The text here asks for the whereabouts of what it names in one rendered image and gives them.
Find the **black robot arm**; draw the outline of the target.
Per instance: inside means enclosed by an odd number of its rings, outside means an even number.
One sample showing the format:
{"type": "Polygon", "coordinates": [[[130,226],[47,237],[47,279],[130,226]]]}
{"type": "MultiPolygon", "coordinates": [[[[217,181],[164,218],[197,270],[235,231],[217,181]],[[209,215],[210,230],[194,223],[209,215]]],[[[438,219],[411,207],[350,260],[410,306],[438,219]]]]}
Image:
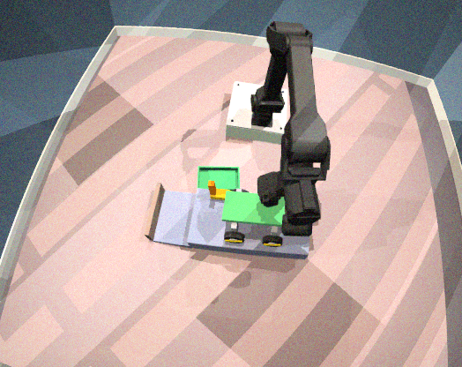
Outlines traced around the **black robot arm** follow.
{"type": "Polygon", "coordinates": [[[330,169],[332,147],[317,112],[312,36],[303,24],[271,22],[266,39],[272,55],[265,83],[250,95],[251,124],[272,128],[272,114],[284,109],[287,75],[290,117],[281,139],[280,167],[257,178],[257,195],[266,207],[277,206],[284,197],[287,223],[293,226],[320,219],[316,182],[325,181],[330,169]],[[320,163],[320,168],[312,168],[312,163],[320,163]]]}

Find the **yellow wedge chock with orange handle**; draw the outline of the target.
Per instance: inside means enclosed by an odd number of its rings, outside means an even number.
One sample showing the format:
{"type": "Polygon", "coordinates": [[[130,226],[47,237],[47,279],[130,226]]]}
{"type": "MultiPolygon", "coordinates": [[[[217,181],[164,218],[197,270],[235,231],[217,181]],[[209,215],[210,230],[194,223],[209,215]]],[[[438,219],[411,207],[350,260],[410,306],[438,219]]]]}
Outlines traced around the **yellow wedge chock with orange handle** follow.
{"type": "Polygon", "coordinates": [[[225,200],[226,191],[229,191],[229,190],[224,190],[224,189],[216,189],[216,185],[214,181],[208,182],[208,188],[209,188],[211,199],[225,200]]]}

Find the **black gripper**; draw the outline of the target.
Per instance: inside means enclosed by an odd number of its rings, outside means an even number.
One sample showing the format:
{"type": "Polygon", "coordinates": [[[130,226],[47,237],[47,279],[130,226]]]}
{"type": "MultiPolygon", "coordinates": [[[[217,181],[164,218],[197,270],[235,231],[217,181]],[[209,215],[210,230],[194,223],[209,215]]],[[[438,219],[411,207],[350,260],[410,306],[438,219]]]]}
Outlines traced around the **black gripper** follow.
{"type": "MultiPolygon", "coordinates": [[[[282,191],[286,184],[282,181],[282,191]]],[[[312,223],[308,225],[293,226],[287,223],[287,208],[285,202],[285,213],[282,214],[282,234],[284,236],[310,236],[312,234],[312,223]]]]}

